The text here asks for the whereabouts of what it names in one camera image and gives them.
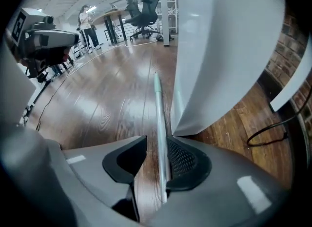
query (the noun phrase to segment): mesh grille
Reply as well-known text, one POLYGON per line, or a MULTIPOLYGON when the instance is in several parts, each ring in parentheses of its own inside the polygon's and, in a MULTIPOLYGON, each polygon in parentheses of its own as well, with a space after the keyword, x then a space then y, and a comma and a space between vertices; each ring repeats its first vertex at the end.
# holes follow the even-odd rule
POLYGON ((167 141, 167 144, 168 159, 170 161, 173 179, 188 173, 195 167, 195 156, 192 153, 184 150, 170 140, 167 141))

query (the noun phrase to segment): woman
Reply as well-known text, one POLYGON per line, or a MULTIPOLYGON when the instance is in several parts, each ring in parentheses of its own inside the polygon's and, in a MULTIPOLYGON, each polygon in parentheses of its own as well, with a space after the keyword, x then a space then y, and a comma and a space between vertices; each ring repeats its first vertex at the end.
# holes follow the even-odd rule
POLYGON ((97 38, 95 31, 91 28, 91 25, 90 25, 91 17, 87 14, 88 9, 89 9, 89 6, 87 5, 84 5, 81 8, 79 12, 79 16, 78 16, 78 25, 80 26, 82 30, 82 35, 84 37, 84 41, 86 42, 86 46, 89 50, 89 53, 92 53, 92 49, 90 48, 90 45, 89 45, 89 36, 96 50, 99 50, 101 47, 98 44, 98 38, 97 38))

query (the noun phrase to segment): hardwood floorboard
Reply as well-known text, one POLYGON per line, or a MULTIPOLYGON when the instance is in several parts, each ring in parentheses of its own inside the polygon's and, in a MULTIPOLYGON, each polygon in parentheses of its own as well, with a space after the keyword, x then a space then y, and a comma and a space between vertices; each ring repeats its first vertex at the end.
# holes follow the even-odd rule
MULTIPOLYGON (((70 70, 68 77, 63 74, 46 88, 27 123, 27 127, 36 128, 43 112, 40 134, 58 141, 63 149, 147 135, 147 157, 135 177, 136 202, 142 223, 161 206, 154 73, 160 76, 166 130, 170 134, 177 56, 177 40, 170 47, 163 47, 161 42, 135 46, 149 42, 151 40, 128 41, 126 44, 132 47, 120 46, 109 51, 102 47, 76 61, 79 66, 70 70)), ((289 187, 292 167, 287 141, 250 149, 245 144, 253 133, 277 121, 279 117, 270 111, 261 87, 255 84, 226 115, 189 138, 236 151, 289 187)), ((254 141, 279 138, 283 130, 283 127, 272 129, 254 141)))

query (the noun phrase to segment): white metal truss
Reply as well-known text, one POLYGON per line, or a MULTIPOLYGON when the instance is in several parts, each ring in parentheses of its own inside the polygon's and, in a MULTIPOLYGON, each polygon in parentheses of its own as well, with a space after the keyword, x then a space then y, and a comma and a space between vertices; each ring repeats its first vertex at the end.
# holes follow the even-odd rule
MULTIPOLYGON (((177 0, 167 0, 168 4, 168 15, 169 15, 169 31, 178 32, 178 7, 177 0)), ((161 2, 159 2, 156 12, 159 19, 161 19, 161 2)))

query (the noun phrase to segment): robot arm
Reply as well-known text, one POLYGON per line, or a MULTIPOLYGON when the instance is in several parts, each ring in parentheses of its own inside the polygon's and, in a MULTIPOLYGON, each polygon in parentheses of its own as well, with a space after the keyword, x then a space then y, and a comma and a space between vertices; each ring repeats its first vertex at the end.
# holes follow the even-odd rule
POLYGON ((78 43, 76 33, 56 30, 54 18, 32 8, 22 8, 12 31, 13 52, 26 63, 30 78, 47 67, 64 62, 64 51, 78 43))

